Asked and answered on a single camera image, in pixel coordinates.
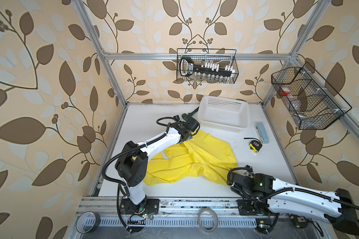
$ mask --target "roll of tape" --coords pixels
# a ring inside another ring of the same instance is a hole
[[[85,226],[86,220],[88,217],[95,217],[95,222],[93,226]],[[85,212],[81,214],[76,223],[76,229],[79,233],[91,233],[94,232],[100,225],[101,218],[98,213],[95,212]]]
[[[209,212],[214,217],[214,227],[212,229],[206,229],[201,225],[201,214],[204,213],[204,212]],[[202,231],[214,232],[215,229],[218,227],[218,216],[211,208],[203,208],[198,214],[198,224],[199,224],[199,227],[201,228]]]

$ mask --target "white plastic basket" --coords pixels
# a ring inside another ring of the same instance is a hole
[[[241,132],[250,124],[249,104],[245,101],[204,96],[198,110],[202,126]]]

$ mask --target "yellow garment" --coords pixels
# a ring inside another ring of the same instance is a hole
[[[165,149],[152,158],[147,167],[144,182],[147,185],[174,183],[184,177],[205,178],[218,184],[226,184],[227,173],[238,167],[230,144],[199,131],[193,139]]]

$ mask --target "wire mesh basket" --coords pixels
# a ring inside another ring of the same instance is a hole
[[[207,83],[230,83],[239,71],[233,49],[178,48],[177,79]]]
[[[271,75],[271,83],[293,118],[298,129],[323,130],[347,113],[352,107],[338,91],[326,81],[321,87],[311,76],[311,65],[288,67]],[[340,107],[336,98],[346,105]]]

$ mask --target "dark green tool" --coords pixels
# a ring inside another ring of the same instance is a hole
[[[187,121],[190,117],[192,117],[195,113],[198,112],[199,107],[197,107],[193,112],[188,114],[182,114],[182,118]]]

